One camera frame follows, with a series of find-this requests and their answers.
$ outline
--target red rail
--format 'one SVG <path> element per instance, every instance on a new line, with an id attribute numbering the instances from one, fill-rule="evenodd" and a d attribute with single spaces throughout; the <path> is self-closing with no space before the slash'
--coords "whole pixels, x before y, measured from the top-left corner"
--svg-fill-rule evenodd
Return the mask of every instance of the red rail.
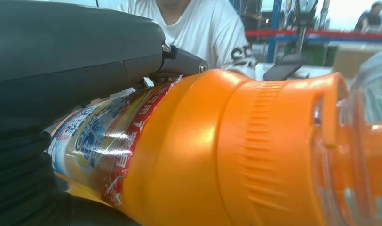
<path id="1" fill-rule="evenodd" d="M 274 35 L 296 35 L 294 30 L 258 30 L 245 31 L 246 36 L 274 36 Z M 333 31 L 314 31 L 309 30 L 307 34 L 329 37 L 344 37 L 344 38 L 366 38 L 366 39 L 382 39 L 382 33 L 360 33 L 360 32 L 333 32 Z"/>

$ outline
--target white t-shirt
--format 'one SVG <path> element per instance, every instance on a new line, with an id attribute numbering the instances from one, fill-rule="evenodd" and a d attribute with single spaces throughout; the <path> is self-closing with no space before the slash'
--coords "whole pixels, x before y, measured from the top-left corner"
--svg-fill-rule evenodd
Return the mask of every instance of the white t-shirt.
<path id="1" fill-rule="evenodd" d="M 117 10 L 156 21 L 167 44 L 206 60 L 210 69 L 229 69 L 255 78 L 256 60 L 251 56 L 242 21 L 228 0 L 191 0 L 170 26 L 156 0 L 123 0 Z"/>

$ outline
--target orange cap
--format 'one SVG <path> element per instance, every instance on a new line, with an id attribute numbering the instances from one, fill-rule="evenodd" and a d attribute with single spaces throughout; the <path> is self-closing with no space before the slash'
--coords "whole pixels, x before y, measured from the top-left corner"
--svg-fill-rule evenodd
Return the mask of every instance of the orange cap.
<path id="1" fill-rule="evenodd" d="M 347 89 L 335 73 L 309 80 L 250 82 L 233 94 L 217 152 L 222 197 L 234 225 L 327 225 L 314 136 L 317 120 L 325 120 L 322 140 L 336 146 L 338 90 Z M 317 108 L 321 111 L 315 116 Z"/>

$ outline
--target cardboard box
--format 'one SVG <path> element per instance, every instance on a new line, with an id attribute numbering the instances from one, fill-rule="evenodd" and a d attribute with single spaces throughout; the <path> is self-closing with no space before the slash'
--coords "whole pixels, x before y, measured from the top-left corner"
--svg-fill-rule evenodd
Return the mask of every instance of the cardboard box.
<path id="1" fill-rule="evenodd" d="M 360 66 L 382 50 L 382 45 L 340 45 L 335 57 L 333 72 L 345 78 L 354 78 Z"/>

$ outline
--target worker in background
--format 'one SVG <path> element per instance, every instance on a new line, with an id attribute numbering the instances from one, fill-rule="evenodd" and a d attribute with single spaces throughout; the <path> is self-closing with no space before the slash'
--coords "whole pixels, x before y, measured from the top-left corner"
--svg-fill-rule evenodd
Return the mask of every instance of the worker in background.
<path id="1" fill-rule="evenodd" d="M 369 12 L 364 12 L 357 21 L 355 31 L 365 32 L 369 26 L 380 26 L 382 19 L 380 12 L 382 10 L 382 2 L 378 1 L 371 6 Z"/>
<path id="2" fill-rule="evenodd" d="M 206 60 L 210 69 L 255 79 L 256 60 L 228 0 L 123 0 L 117 10 L 156 21 L 167 44 Z"/>

